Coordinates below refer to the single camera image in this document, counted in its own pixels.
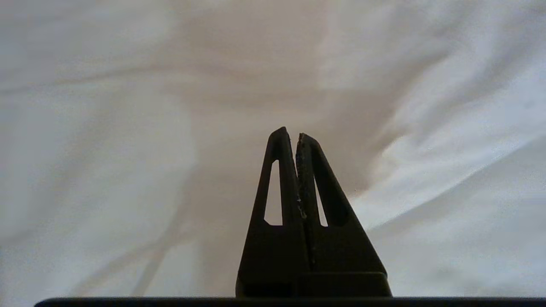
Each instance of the white bedsheet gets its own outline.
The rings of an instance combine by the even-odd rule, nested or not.
[[[541,0],[3,1],[0,305],[232,296],[281,126],[396,296],[546,296],[545,33]]]

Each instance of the black plastic claw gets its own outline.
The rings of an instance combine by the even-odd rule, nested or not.
[[[265,220],[271,165],[278,160],[282,226]],[[294,280],[310,270],[290,137],[285,127],[269,136],[254,209],[235,287],[239,297],[290,297]]]
[[[283,225],[264,221],[271,165],[279,160]],[[239,267],[240,297],[390,296],[387,272],[316,140],[300,134],[296,175],[290,138],[269,137]],[[328,226],[321,226],[314,183]]]

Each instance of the triangular opening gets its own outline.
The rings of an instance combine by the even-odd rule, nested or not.
[[[272,226],[282,225],[281,179],[279,177],[278,160],[273,161],[271,165],[268,202],[265,205],[264,220]]]
[[[321,221],[321,226],[327,227],[328,221],[326,220],[326,214],[324,214],[324,208],[322,207],[322,201],[320,193],[318,192],[317,181],[314,182],[314,193],[317,196],[317,209],[318,209],[318,218]]]

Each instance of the white fabric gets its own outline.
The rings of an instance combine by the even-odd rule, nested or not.
[[[3,1],[0,305],[232,296],[281,126],[395,295],[544,296],[545,33],[541,0]]]

